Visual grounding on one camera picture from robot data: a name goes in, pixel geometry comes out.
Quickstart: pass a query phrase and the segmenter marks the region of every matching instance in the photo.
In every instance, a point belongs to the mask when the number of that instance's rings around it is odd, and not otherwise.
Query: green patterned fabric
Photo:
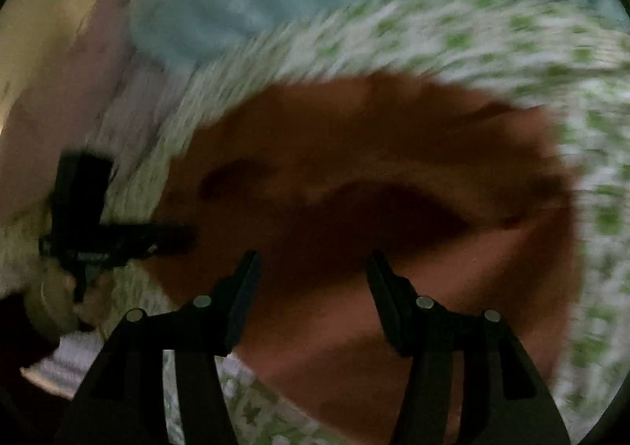
[[[186,150],[194,130],[273,81],[374,70],[432,73],[440,81],[485,89],[516,105],[547,105],[557,117],[561,154],[579,174],[582,294],[552,392],[577,443],[630,370],[630,36],[606,29],[577,6],[533,0],[371,0],[256,38],[198,70],[179,110],[163,124],[155,149],[130,179],[111,188],[106,219],[150,218],[169,159]],[[28,259],[20,253],[32,253],[28,229],[16,224],[2,230],[0,267]],[[130,308],[169,309],[140,265],[116,277],[115,311],[105,332]],[[169,434],[182,443],[168,354],[165,364]],[[236,357],[220,360],[219,367],[240,443],[345,442],[256,381]]]

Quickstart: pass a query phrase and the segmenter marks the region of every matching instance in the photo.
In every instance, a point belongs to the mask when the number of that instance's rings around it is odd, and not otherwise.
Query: cloth fold
[[[197,225],[198,245],[146,268],[182,304],[259,250],[237,353],[311,416],[386,443],[410,363],[380,329],[369,253],[450,310],[498,310],[549,381],[579,289],[571,182],[540,107],[385,73],[273,85],[172,161],[155,217]]]

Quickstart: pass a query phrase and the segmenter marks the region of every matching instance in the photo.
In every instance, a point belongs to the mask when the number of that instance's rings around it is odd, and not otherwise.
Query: silver screw
[[[490,322],[499,322],[501,320],[501,314],[496,310],[486,310],[483,316]]]
[[[434,304],[435,301],[428,296],[420,296],[418,299],[416,299],[416,305],[418,305],[418,308],[422,308],[424,310],[429,310],[433,308]]]
[[[129,312],[127,312],[127,315],[125,317],[127,317],[127,320],[129,322],[138,322],[140,319],[144,317],[144,312],[140,310],[139,308],[135,308],[133,310],[129,310]]]
[[[205,294],[202,294],[201,296],[197,296],[193,300],[193,305],[195,305],[197,308],[209,307],[210,303],[212,303],[212,298],[210,296],[206,296]]]

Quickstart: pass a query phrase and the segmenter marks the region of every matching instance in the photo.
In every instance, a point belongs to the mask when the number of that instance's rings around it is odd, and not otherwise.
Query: brown cloth
[[[366,282],[376,248],[448,309],[502,313],[550,379],[579,275],[549,129],[541,108],[427,78],[273,85],[172,161],[155,216],[200,237],[147,267],[182,304],[259,250],[236,352],[312,417],[386,443],[410,362],[385,341]]]

